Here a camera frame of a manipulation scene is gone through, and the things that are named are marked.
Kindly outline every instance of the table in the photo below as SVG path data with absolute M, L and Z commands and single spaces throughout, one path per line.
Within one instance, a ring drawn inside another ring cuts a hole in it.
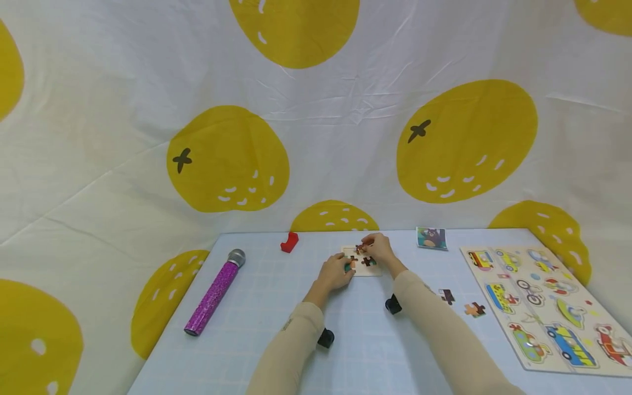
M 474 319 L 464 305 L 485 297 L 459 251 L 468 245 L 540 245 L 526 229 L 447 231 L 449 251 L 416 246 L 415 230 L 384 231 L 398 257 L 435 291 L 451 289 L 452 309 L 483 342 L 506 377 L 528 394 L 624 394 L 632 379 L 526 371 L 494 314 Z M 287 233 L 223 234 L 171 317 L 129 394 L 217 394 L 246 391 L 260 355 L 316 278 L 322 262 L 366 232 L 300 233 L 292 253 L 280 250 Z M 234 248 L 246 251 L 240 269 L 200 337 L 183 328 Z M 333 295 L 325 326 L 336 335 L 308 361 L 300 394 L 450 394 L 428 344 L 404 313 L 384 302 L 392 280 L 357 277 Z

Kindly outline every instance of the arm sleeve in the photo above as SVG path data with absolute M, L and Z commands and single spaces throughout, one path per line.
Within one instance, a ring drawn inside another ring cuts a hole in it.
M 266 347 L 250 379 L 246 395 L 295 395 L 307 358 L 325 329 L 322 311 L 300 303 Z
M 393 293 L 426 337 L 455 395 L 524 395 L 509 383 L 465 321 L 410 271 L 400 273 Z

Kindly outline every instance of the white backdrop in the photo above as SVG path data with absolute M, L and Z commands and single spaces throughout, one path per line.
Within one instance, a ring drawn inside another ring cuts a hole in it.
M 0 392 L 124 393 L 223 232 L 528 227 L 632 331 L 625 0 L 0 18 Z

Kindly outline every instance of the red block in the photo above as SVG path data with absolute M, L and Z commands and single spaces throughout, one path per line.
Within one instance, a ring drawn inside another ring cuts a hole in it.
M 288 233 L 288 240 L 285 243 L 281 243 L 281 251 L 291 253 L 297 243 L 298 234 L 290 232 Z

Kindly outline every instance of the person's left hand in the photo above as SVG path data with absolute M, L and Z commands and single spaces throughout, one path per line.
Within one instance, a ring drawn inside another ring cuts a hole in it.
M 351 260 L 346 258 L 343 252 L 330 256 L 329 259 L 322 264 L 316 281 L 329 291 L 342 288 L 349 284 L 355 274 L 355 270 L 353 269 L 347 273 L 344 272 L 344 266 L 348 263 L 351 263 Z

